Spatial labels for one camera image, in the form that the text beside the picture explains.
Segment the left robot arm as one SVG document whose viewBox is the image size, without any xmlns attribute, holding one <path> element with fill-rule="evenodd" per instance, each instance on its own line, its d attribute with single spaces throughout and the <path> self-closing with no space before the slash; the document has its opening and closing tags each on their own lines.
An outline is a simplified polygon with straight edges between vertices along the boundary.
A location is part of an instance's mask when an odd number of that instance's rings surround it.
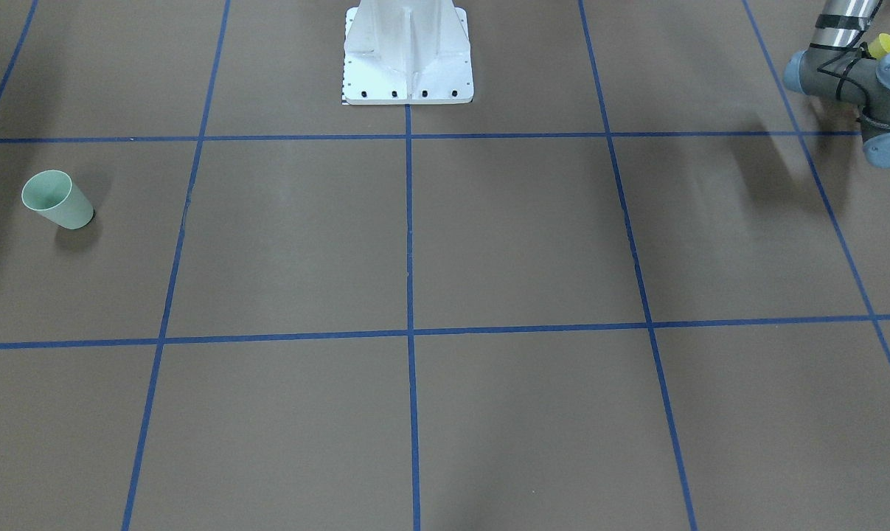
<svg viewBox="0 0 890 531">
<path fill-rule="evenodd" d="M 794 93 L 852 105 L 866 160 L 890 169 L 890 36 L 865 36 L 880 1 L 826 1 L 805 50 L 782 71 Z"/>
</svg>

